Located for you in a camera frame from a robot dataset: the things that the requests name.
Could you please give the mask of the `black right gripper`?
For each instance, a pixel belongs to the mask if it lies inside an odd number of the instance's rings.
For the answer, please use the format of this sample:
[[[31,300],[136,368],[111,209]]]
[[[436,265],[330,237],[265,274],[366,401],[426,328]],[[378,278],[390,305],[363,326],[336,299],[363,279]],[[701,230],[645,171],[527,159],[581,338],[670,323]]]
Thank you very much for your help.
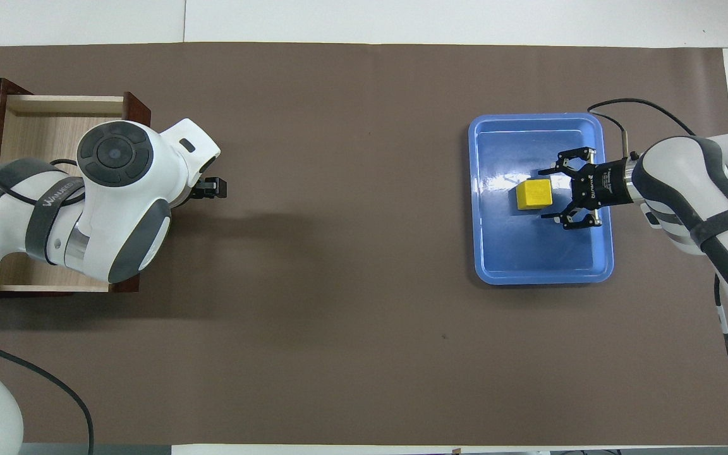
[[[625,181],[629,159],[595,164],[596,152],[592,147],[563,150],[549,168],[538,170],[538,176],[569,176],[572,195],[572,203],[563,210],[543,214],[541,219],[552,220],[563,230],[599,228],[603,221],[598,209],[633,203]],[[575,159],[583,162],[583,167],[573,167],[571,163]]]

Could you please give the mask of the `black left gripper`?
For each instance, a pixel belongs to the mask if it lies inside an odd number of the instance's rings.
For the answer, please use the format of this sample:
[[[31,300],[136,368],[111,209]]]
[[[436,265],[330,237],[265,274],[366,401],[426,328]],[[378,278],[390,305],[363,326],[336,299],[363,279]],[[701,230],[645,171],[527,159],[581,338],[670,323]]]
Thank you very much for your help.
[[[197,181],[191,188],[189,199],[226,198],[226,181],[222,178],[205,178]]]

